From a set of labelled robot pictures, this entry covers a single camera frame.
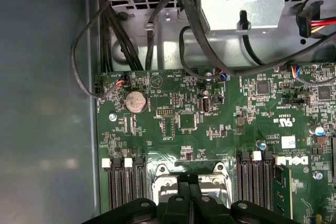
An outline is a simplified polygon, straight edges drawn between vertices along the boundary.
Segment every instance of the integrated circuit chip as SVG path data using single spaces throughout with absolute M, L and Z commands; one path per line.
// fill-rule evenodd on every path
M 257 82 L 257 94 L 269 94 L 269 83 L 267 81 Z
M 322 86 L 318 89 L 319 100 L 330 100 L 331 99 L 331 87 Z
M 195 120 L 193 114 L 184 114 L 180 115 L 180 121 L 178 123 L 179 128 L 183 129 L 194 129 L 195 128 Z

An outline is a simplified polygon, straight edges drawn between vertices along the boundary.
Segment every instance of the white label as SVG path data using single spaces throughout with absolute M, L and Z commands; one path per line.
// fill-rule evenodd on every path
M 308 156 L 303 157 L 276 157 L 277 165 L 308 165 Z
M 290 118 L 280 118 L 279 119 L 279 123 L 281 127 L 292 127 L 293 123 L 290 120 Z
M 295 147 L 296 147 L 295 136 L 282 136 L 281 137 L 281 148 L 294 149 Z

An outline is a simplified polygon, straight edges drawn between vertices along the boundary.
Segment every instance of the metal bracket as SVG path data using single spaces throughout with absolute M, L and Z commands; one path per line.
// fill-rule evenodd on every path
M 143 27 L 146 31 L 152 31 L 155 35 L 155 24 L 154 23 L 147 23 Z

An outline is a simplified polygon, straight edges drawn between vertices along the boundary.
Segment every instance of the screw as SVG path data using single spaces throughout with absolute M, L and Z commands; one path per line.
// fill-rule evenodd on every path
M 166 186 L 171 186 L 172 185 L 172 181 L 171 180 L 169 180 L 169 179 L 166 179 L 164 182 L 163 182 L 163 184 L 165 184 Z
M 204 76 L 212 76 L 212 73 L 210 73 L 210 72 L 207 72 L 207 73 L 205 73 L 205 75 Z
M 111 122 L 115 122 L 117 120 L 117 115 L 115 113 L 109 114 L 109 119 Z
M 172 15 L 171 15 L 170 13 L 166 13 L 166 14 L 164 15 L 164 17 L 165 17 L 166 21 L 170 21 Z
M 210 201 L 210 198 L 209 198 L 209 197 L 206 197 L 206 196 L 204 196 L 204 197 L 202 197 L 202 198 L 201 198 L 201 201 L 204 201 L 204 202 L 209 202 L 209 201 Z
M 321 179 L 323 179 L 323 174 L 320 173 L 320 172 L 314 172 L 313 178 L 316 179 L 316 180 L 321 180 Z
M 239 203 L 238 207 L 240 207 L 241 209 L 246 209 L 247 205 L 245 203 Z
M 220 182 L 219 178 L 214 178 L 214 179 L 212 180 L 212 183 L 215 184 L 215 185 L 218 185 L 219 182 Z

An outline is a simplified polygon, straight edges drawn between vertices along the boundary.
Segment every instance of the capacitor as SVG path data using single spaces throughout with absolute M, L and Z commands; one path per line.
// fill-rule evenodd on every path
M 265 142 L 262 141 L 262 140 L 257 140 L 256 141 L 256 146 L 262 151 L 266 150 L 266 148 L 267 148 L 267 144 L 265 144 Z
M 323 136 L 324 135 L 324 128 L 318 125 L 313 125 L 309 129 L 309 133 L 312 135 Z
M 140 91 L 132 91 L 125 97 L 125 106 L 132 113 L 141 113 L 147 107 L 146 95 Z

